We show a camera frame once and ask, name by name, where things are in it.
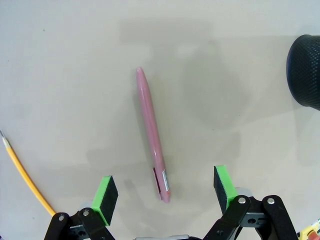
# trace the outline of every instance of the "green gripper pad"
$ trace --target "green gripper pad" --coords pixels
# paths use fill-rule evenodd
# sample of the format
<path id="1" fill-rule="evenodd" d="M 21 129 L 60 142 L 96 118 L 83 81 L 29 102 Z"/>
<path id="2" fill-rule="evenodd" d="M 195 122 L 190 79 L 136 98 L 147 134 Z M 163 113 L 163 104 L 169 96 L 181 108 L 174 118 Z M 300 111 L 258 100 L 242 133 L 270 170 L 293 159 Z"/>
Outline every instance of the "green gripper pad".
<path id="1" fill-rule="evenodd" d="M 95 193 L 91 208 L 100 214 L 106 226 L 111 223 L 117 198 L 118 190 L 114 178 L 112 176 L 104 176 Z"/>
<path id="2" fill-rule="evenodd" d="M 214 166 L 213 187 L 224 214 L 230 202 L 238 195 L 225 165 Z"/>

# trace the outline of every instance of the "pen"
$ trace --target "pen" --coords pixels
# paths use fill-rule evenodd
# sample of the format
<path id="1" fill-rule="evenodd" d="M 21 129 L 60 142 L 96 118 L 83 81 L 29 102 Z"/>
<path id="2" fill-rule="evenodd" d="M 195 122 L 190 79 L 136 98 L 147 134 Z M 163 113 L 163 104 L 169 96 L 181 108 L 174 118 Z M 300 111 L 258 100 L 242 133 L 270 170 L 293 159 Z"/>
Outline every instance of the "pen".
<path id="1" fill-rule="evenodd" d="M 150 90 L 144 71 L 141 67 L 136 70 L 136 84 L 140 99 L 144 125 L 149 140 L 150 151 L 153 158 L 153 173 L 158 187 L 161 200 L 169 202 L 170 190 L 167 181 L 165 162 L 162 155 L 157 122 L 152 105 Z"/>

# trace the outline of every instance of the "black textured cylinder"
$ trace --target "black textured cylinder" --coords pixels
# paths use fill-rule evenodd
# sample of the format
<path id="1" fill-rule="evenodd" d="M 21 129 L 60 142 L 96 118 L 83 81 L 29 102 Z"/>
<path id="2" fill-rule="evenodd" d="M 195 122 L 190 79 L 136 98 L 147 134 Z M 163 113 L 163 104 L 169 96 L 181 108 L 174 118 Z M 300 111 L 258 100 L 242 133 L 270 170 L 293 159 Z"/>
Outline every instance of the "black textured cylinder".
<path id="1" fill-rule="evenodd" d="M 320 110 L 320 36 L 302 35 L 292 44 L 286 78 L 294 99 Z"/>

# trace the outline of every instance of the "yellow pencil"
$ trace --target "yellow pencil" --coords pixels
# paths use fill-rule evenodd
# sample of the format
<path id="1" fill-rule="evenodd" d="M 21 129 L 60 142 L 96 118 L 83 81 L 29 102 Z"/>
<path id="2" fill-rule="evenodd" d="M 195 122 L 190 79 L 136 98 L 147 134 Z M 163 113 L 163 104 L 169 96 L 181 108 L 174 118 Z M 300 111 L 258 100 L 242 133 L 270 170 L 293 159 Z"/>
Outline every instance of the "yellow pencil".
<path id="1" fill-rule="evenodd" d="M 21 162 L 19 161 L 17 155 L 15 154 L 14 150 L 10 146 L 8 140 L 6 139 L 5 135 L 0 131 L 0 134 L 2 136 L 2 140 L 5 146 L 5 149 L 7 153 L 9 154 L 12 162 L 14 163 L 16 169 L 19 171 L 20 175 L 22 176 L 25 183 L 29 186 L 33 194 L 36 196 L 36 198 L 40 201 L 40 203 L 44 206 L 44 208 L 49 212 L 51 216 L 56 214 L 56 212 L 52 209 L 52 207 L 49 205 L 49 203 L 46 201 L 46 199 L 42 196 L 42 194 L 37 189 L 36 185 L 32 182 L 31 178 L 28 176 L 26 170 L 22 166 Z"/>

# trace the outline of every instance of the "pink marker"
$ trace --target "pink marker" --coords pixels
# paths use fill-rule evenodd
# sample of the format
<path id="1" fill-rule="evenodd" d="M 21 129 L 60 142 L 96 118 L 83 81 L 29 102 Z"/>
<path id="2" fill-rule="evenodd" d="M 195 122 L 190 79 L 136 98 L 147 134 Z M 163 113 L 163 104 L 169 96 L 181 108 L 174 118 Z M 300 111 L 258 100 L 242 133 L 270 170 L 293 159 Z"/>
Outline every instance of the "pink marker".
<path id="1" fill-rule="evenodd" d="M 170 199 L 170 190 L 167 182 L 165 162 L 162 156 L 157 122 L 155 118 L 154 107 L 152 105 L 148 82 L 141 67 L 138 67 L 136 70 L 136 84 L 138 88 L 145 129 L 148 135 L 149 146 L 153 157 L 153 172 L 156 184 L 158 186 L 160 198 L 165 203 L 168 203 Z"/>

